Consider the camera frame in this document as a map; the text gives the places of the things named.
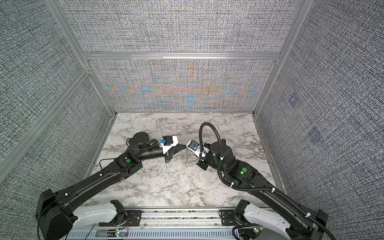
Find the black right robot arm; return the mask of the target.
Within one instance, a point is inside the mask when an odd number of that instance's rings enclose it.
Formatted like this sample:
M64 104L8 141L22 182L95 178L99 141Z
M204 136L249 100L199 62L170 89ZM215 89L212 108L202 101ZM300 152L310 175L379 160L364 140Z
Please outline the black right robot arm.
M236 159L224 140L213 144L192 141L188 148L199 158L197 164L203 170L212 167L224 185L258 198L273 210L269 213L241 200L235 208L236 239L254 238L261 228L288 240L320 240L324 234L334 238L326 228L328 215L324 211L312 210L288 197L250 164Z

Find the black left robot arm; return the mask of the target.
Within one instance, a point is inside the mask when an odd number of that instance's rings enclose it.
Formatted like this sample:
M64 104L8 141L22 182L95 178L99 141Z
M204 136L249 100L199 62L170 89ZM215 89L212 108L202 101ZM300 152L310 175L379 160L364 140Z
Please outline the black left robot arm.
M126 141L127 149L97 173L67 188L54 192L47 189L39 196L36 209L38 239L59 240L67 235L80 219L75 210L99 192L123 181L143 167L144 160L173 156L186 149L176 136L150 139L145 132L136 133Z

